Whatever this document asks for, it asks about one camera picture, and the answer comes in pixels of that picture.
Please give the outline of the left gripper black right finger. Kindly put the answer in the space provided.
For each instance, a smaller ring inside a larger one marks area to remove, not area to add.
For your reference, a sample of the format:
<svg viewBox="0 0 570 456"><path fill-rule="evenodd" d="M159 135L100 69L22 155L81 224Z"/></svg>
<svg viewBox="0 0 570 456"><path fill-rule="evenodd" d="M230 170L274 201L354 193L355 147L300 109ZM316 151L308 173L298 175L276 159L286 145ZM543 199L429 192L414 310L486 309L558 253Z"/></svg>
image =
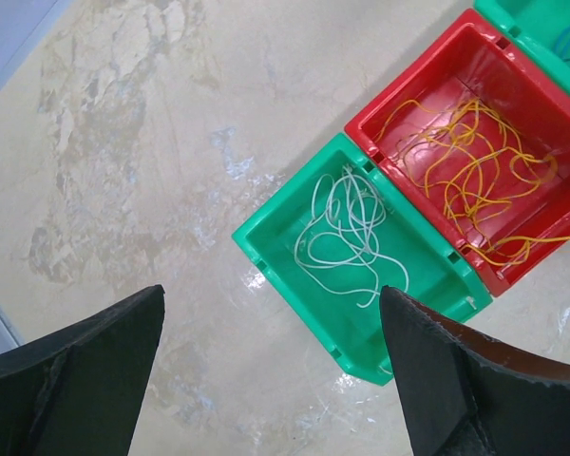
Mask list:
<svg viewBox="0 0 570 456"><path fill-rule="evenodd" d="M570 455L570 365L385 286L380 316L415 455Z"/></svg>

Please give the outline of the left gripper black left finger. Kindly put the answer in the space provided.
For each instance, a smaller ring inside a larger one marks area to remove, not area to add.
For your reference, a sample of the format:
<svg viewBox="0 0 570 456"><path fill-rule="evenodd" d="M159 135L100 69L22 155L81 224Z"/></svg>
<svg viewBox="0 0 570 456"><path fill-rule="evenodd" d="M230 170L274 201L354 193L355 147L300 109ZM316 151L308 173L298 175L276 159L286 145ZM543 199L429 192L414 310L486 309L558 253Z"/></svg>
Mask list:
<svg viewBox="0 0 570 456"><path fill-rule="evenodd" d="M164 315L149 286L0 354L0 455L127 454Z"/></svg>

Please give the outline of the green plastic bin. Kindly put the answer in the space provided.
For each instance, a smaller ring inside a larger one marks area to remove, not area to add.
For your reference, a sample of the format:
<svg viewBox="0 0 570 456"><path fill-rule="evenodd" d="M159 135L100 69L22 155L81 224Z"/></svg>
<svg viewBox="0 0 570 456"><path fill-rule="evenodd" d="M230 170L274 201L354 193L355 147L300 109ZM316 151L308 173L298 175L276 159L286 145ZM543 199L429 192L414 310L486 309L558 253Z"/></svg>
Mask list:
<svg viewBox="0 0 570 456"><path fill-rule="evenodd" d="M570 0L476 0L473 7L570 95Z"/></svg>
<svg viewBox="0 0 570 456"><path fill-rule="evenodd" d="M375 385L392 377L383 287L459 322L492 300L470 264L342 134L233 238L339 367Z"/></svg>

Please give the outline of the red plastic bin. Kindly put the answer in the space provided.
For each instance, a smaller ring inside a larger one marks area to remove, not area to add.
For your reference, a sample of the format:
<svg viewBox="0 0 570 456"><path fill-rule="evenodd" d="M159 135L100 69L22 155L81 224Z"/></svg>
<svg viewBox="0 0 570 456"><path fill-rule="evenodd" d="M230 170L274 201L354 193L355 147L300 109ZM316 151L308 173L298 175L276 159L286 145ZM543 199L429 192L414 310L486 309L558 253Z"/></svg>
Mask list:
<svg viewBox="0 0 570 456"><path fill-rule="evenodd" d="M474 9L345 130L493 295L570 240L570 96Z"/></svg>

